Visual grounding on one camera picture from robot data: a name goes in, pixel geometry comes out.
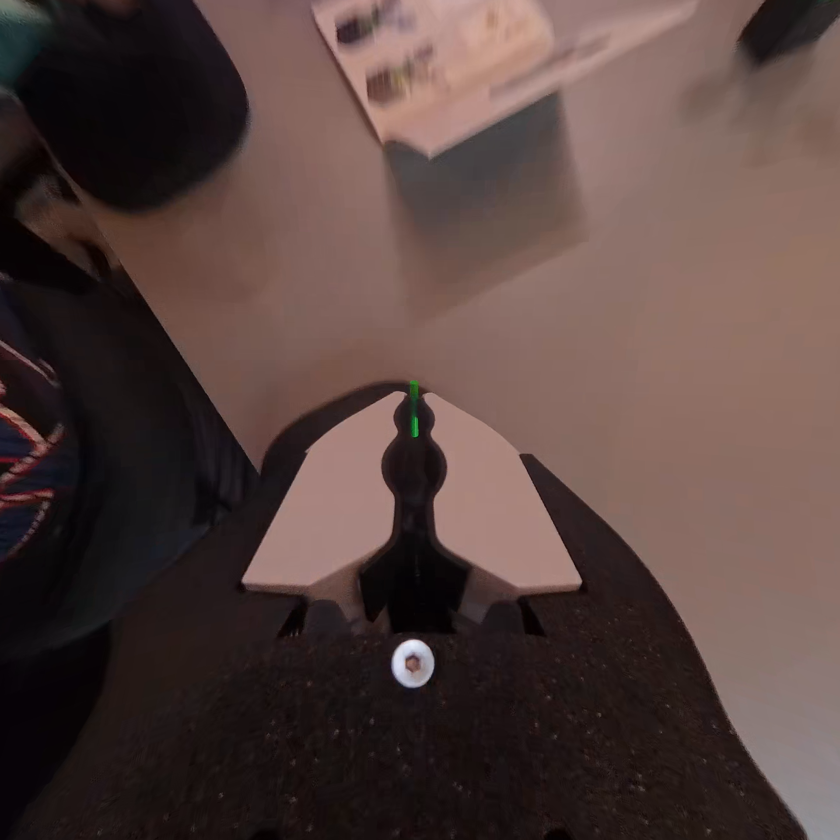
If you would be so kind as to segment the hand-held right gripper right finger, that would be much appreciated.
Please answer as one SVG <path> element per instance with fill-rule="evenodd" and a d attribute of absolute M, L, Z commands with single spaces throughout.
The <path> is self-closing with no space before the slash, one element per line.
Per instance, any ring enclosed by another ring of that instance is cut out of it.
<path fill-rule="evenodd" d="M 456 621 L 473 628 L 497 602 L 579 592 L 581 574 L 518 450 L 441 396 L 424 400 L 445 460 L 433 502 L 435 536 L 469 566 Z"/>

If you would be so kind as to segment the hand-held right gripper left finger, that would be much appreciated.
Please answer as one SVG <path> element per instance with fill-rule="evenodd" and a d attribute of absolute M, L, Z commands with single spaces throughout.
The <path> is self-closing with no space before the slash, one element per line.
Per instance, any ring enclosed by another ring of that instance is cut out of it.
<path fill-rule="evenodd" d="M 393 534 L 382 460 L 405 397 L 384 396 L 308 448 L 245 571 L 247 591 L 331 601 L 352 624 L 366 621 L 359 574 Z"/>

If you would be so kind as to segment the lego instruction booklet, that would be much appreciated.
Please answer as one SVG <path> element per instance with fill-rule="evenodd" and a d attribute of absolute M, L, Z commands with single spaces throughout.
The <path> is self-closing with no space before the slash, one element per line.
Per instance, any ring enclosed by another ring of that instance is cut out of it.
<path fill-rule="evenodd" d="M 430 161 L 684 25 L 698 2 L 592 23 L 550 2 L 314 2 L 321 37 L 380 146 Z"/>

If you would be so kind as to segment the lego flower model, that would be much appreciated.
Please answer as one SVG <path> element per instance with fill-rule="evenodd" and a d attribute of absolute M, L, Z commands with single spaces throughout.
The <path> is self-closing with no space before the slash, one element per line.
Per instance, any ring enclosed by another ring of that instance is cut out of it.
<path fill-rule="evenodd" d="M 738 47 L 762 65 L 814 44 L 838 18 L 838 1 L 765 1 L 742 30 Z"/>

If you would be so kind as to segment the person's dark printed sweatshirt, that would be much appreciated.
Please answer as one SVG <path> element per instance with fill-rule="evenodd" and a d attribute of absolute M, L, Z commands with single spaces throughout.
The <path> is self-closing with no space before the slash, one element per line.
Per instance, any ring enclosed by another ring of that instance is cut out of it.
<path fill-rule="evenodd" d="M 2 666 L 108 625 L 258 482 L 125 275 L 2 223 Z"/>

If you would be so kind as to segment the black textured pad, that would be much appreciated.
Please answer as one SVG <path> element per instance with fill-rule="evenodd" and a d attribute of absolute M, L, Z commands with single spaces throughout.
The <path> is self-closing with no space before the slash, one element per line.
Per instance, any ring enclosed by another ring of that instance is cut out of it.
<path fill-rule="evenodd" d="M 238 151 L 249 128 L 245 84 L 196 2 L 35 6 L 52 31 L 14 94 L 84 193 L 150 211 Z"/>

